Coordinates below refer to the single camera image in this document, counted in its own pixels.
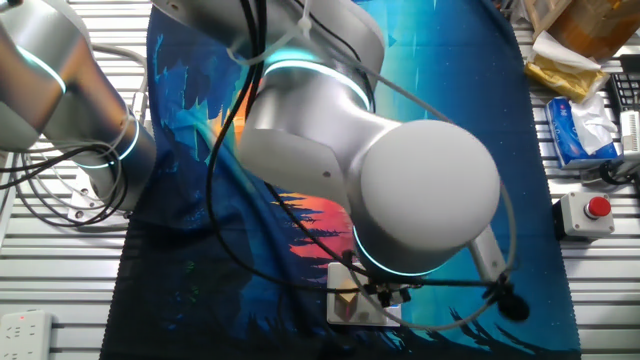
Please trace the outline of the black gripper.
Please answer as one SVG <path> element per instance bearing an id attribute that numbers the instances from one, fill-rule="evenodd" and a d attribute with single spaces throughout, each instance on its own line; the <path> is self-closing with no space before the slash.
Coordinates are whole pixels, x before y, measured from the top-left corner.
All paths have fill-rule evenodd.
<path id="1" fill-rule="evenodd" d="M 365 293 L 371 295 L 381 306 L 399 306 L 411 300 L 409 287 L 402 287 L 398 284 L 375 284 L 364 285 Z"/>

